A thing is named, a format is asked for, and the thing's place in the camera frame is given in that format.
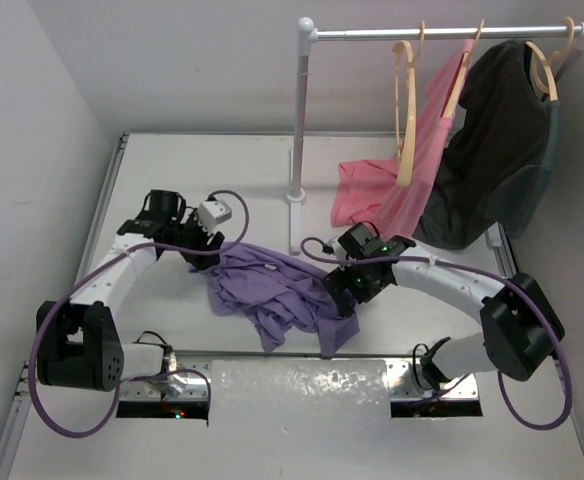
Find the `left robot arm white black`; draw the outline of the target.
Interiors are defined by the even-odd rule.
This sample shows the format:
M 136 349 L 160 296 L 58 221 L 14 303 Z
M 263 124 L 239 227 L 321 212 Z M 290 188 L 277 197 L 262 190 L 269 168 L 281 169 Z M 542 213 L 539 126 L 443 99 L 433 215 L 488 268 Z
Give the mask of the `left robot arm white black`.
M 122 381 L 165 372 L 168 346 L 122 343 L 118 310 L 167 247 L 197 271 L 218 264 L 224 236 L 217 228 L 231 216 L 231 208 L 215 196 L 190 209 L 176 192 L 150 191 L 136 217 L 119 227 L 92 278 L 68 299 L 39 308 L 39 382 L 109 392 Z

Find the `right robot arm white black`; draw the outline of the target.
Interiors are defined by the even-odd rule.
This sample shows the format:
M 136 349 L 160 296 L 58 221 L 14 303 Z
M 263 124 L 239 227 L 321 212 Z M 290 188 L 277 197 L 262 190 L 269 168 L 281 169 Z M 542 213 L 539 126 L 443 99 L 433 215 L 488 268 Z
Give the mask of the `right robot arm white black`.
M 496 371 L 527 381 L 554 354 L 565 329 L 540 285 L 528 274 L 492 277 L 467 267 L 453 268 L 416 242 L 382 239 L 363 223 L 323 246 L 337 267 L 323 285 L 341 315 L 367 303 L 390 285 L 425 293 L 477 322 L 477 334 L 444 337 L 421 358 L 420 379 L 437 389 L 465 374 Z

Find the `purple t shirt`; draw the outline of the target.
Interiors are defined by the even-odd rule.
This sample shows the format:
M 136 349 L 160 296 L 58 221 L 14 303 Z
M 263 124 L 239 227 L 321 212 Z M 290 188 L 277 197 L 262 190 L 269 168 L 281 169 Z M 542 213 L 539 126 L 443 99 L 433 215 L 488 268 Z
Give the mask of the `purple t shirt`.
M 218 316 L 244 315 L 264 351 L 285 343 L 295 328 L 314 334 L 320 353 L 334 355 L 360 331 L 356 315 L 340 315 L 321 281 L 327 273 L 297 258 L 241 243 L 205 271 L 208 298 Z

